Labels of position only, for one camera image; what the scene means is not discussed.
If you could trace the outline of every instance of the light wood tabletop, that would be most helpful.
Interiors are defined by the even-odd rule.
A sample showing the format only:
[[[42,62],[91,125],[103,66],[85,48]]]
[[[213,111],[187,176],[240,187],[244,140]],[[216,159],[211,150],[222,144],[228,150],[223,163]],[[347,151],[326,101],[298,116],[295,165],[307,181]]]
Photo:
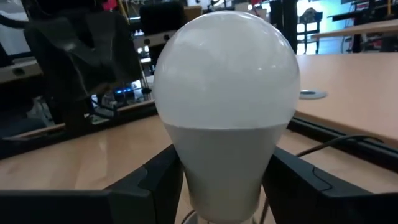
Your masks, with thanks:
[[[48,146],[0,161],[0,189],[103,189],[171,144],[158,116]],[[286,131],[278,146],[293,154],[319,142]],[[304,157],[319,168],[375,193],[398,191],[398,175],[326,148]],[[192,209],[183,185],[176,223]],[[265,195],[261,193],[261,206]],[[258,219],[261,206],[256,212]],[[268,215],[266,223],[275,223]]]
[[[370,22],[368,24],[338,29],[330,32],[323,32],[311,35],[312,39],[319,39],[323,37],[340,37],[355,34],[369,34],[369,33],[387,33],[398,32],[398,19],[381,22]]]
[[[398,147],[397,53],[298,55],[302,89],[328,96],[300,100],[296,116]]]

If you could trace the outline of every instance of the frosted glass globe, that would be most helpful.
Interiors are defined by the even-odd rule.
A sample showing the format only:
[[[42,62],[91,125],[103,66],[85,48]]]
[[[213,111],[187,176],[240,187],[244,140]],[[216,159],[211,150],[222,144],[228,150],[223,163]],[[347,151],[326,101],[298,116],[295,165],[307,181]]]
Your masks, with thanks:
[[[251,14],[206,14],[167,42],[154,85],[194,209],[215,223],[250,218],[299,98],[299,66],[289,43]]]

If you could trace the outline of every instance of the light bulb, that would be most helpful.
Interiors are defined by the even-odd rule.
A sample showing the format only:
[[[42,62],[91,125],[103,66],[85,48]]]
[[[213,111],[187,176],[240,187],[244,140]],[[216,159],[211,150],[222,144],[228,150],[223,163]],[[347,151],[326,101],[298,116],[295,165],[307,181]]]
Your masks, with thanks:
[[[299,66],[289,43],[251,14],[206,14],[167,42],[154,85],[197,214],[214,223],[250,219],[299,98]]]

